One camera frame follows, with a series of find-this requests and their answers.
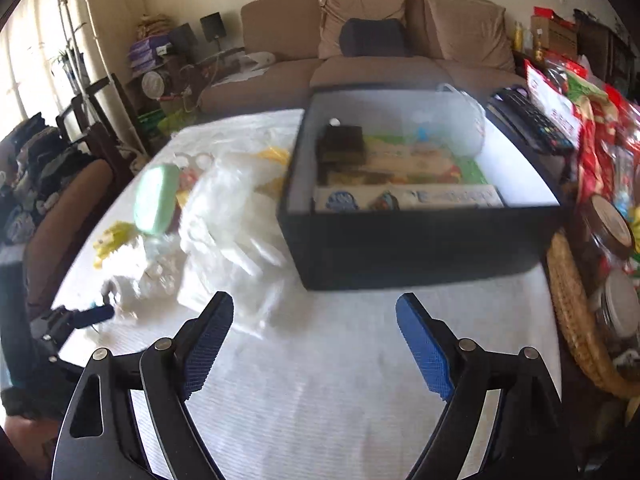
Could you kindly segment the brown sofa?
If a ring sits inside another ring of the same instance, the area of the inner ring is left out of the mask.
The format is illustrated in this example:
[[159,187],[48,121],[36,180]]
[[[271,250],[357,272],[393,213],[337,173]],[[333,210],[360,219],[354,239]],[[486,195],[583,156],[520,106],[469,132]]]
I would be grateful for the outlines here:
[[200,99],[210,116],[304,108],[314,90],[350,84],[452,84],[486,102],[524,81],[506,10],[489,0],[255,0],[241,24],[245,52],[274,62],[210,84]]

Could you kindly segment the wicker basket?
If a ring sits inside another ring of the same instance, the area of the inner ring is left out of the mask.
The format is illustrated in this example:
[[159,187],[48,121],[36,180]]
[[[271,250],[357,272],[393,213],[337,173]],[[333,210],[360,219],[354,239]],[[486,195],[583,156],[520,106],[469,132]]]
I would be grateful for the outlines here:
[[600,390],[621,399],[638,398],[638,380],[621,375],[606,351],[563,231],[552,236],[546,261],[555,317],[578,367]]

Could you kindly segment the black remote control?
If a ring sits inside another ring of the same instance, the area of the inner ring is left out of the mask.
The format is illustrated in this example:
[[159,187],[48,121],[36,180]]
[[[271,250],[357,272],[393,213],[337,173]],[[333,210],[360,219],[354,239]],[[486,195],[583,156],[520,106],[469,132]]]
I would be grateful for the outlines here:
[[568,156],[574,146],[568,137],[529,99],[519,84],[497,90],[487,101],[488,110],[536,153]]

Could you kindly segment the black storage box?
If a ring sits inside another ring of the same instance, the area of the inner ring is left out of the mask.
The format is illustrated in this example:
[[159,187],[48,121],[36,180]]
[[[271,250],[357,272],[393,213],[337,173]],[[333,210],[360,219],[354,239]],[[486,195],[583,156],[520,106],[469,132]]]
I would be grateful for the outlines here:
[[[479,280],[524,272],[544,258],[568,212],[555,180],[519,138],[486,117],[484,148],[456,157],[442,174],[376,171],[318,162],[327,125],[359,126],[372,141],[413,144],[402,133],[405,90],[393,86],[329,87],[310,98],[288,165],[278,221],[303,285],[310,290],[397,288]],[[322,186],[489,184],[502,208],[365,212],[314,210]]]

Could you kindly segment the TPE glove box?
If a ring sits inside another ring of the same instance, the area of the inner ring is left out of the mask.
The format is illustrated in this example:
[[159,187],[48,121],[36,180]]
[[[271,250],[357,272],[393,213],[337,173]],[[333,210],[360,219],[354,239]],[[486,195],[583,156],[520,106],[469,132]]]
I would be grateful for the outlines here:
[[415,209],[502,208],[489,184],[383,184],[322,186],[314,194],[314,210],[365,212]]

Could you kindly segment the brown lidded jar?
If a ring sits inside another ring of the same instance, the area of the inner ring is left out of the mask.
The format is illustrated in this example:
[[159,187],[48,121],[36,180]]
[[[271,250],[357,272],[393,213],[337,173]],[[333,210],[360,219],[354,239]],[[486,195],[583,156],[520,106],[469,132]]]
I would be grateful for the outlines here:
[[600,194],[591,195],[582,205],[582,218],[589,236],[608,265],[621,268],[634,253],[634,234],[627,220]]

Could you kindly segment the yellow food mould packet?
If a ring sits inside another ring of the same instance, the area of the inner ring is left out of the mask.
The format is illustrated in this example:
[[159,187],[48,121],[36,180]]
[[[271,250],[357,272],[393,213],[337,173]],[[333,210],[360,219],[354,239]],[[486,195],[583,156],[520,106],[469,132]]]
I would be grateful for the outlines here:
[[94,267],[105,280],[101,295],[119,315],[134,316],[140,301],[174,296],[181,280],[182,251],[176,233],[149,235],[117,221],[92,245]]

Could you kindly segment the dark blue cushion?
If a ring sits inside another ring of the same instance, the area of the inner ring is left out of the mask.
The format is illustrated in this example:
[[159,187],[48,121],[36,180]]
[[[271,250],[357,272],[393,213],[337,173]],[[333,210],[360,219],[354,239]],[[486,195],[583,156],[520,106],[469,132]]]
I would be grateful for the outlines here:
[[338,37],[346,58],[408,58],[413,56],[405,26],[396,18],[362,20],[351,18]]

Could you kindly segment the red snack bags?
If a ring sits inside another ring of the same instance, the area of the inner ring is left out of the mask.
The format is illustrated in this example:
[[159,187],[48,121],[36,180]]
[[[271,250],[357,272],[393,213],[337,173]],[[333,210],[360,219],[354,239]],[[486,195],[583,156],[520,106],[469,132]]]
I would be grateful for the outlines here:
[[547,61],[524,63],[530,96],[573,148],[570,177],[577,201],[607,198],[629,221],[639,218],[639,107],[616,89],[588,79],[585,67]]

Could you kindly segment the mint green case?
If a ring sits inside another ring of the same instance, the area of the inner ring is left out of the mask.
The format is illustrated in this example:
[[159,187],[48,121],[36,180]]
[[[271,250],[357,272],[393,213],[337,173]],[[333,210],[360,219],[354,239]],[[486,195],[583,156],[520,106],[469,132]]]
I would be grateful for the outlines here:
[[134,225],[148,235],[160,235],[171,226],[176,210],[180,168],[161,164],[145,170],[134,196]]

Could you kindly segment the white coat rack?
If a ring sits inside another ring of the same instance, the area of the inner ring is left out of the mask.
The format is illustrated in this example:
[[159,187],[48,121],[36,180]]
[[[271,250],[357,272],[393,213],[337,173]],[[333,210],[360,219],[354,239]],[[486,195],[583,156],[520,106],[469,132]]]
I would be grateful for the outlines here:
[[145,155],[140,125],[124,86],[107,63],[91,0],[54,0],[64,40],[61,64],[75,95],[78,126],[102,124],[112,138]]

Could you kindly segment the translucent disposable glove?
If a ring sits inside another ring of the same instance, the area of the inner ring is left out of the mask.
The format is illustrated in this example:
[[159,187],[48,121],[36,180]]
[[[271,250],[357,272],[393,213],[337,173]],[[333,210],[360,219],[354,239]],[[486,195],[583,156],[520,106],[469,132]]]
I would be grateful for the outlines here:
[[180,219],[186,255],[177,300],[200,313],[216,292],[234,304],[232,327],[262,338],[291,291],[293,261],[277,206],[288,151],[230,152],[198,179]]

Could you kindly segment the clear plastic measuring cup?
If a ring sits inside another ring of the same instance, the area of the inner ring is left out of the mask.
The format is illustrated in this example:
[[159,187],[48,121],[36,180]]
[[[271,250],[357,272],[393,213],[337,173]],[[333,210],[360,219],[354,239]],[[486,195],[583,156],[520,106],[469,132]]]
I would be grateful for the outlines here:
[[405,136],[446,148],[456,157],[474,158],[484,148],[484,108],[452,84],[440,84],[435,90],[405,90],[401,119]]

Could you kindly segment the brown sponge block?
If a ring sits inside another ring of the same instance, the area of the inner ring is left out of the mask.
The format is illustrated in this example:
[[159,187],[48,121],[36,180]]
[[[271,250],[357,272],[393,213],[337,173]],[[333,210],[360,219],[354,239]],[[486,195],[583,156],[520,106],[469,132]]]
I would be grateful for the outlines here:
[[366,148],[359,126],[327,125],[316,144],[318,162],[325,165],[362,165]]

